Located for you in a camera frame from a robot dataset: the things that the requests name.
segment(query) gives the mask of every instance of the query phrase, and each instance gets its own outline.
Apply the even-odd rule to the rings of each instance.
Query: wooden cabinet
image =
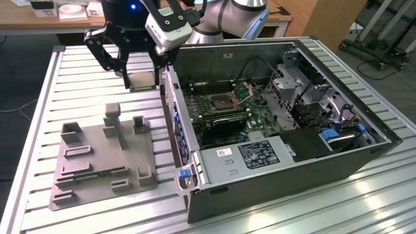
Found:
[[[285,37],[315,36],[331,51],[347,33],[366,0],[274,0],[293,21]]]

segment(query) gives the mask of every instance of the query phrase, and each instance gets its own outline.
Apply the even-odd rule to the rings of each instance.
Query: white container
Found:
[[[86,6],[86,14],[89,17],[103,17],[102,6],[99,2],[90,2]]]
[[[85,8],[79,5],[66,4],[58,8],[58,20],[61,22],[86,20]]]

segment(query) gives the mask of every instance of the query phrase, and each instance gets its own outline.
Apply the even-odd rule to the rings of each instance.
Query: small green circuit board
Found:
[[[261,88],[251,87],[247,83],[238,83],[231,92],[183,96],[201,149],[245,142],[246,134],[254,131],[261,131],[263,137],[279,132],[261,92]],[[239,122],[243,120],[242,130],[226,136],[211,134],[209,131],[214,121],[227,118],[237,119]]]

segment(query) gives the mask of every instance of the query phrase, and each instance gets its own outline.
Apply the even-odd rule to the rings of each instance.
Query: wooden table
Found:
[[[282,37],[291,16],[270,14],[265,26],[275,27],[274,36]],[[0,35],[82,33],[87,28],[102,28],[103,18],[59,22],[58,17],[37,18],[30,6],[17,7],[10,0],[0,0]]]

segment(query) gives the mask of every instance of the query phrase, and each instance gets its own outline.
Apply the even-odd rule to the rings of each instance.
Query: sticker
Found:
[[[239,145],[238,150],[247,169],[263,167],[279,162],[267,140]]]
[[[169,16],[170,14],[173,14],[171,8],[169,6],[157,10],[162,16]]]
[[[218,154],[218,157],[233,154],[230,148],[217,150],[215,153]]]
[[[103,26],[103,23],[90,23],[90,26]]]
[[[223,58],[223,59],[231,59],[231,58],[233,58],[233,54],[231,54],[231,53],[223,54],[223,55],[222,55],[222,58]]]

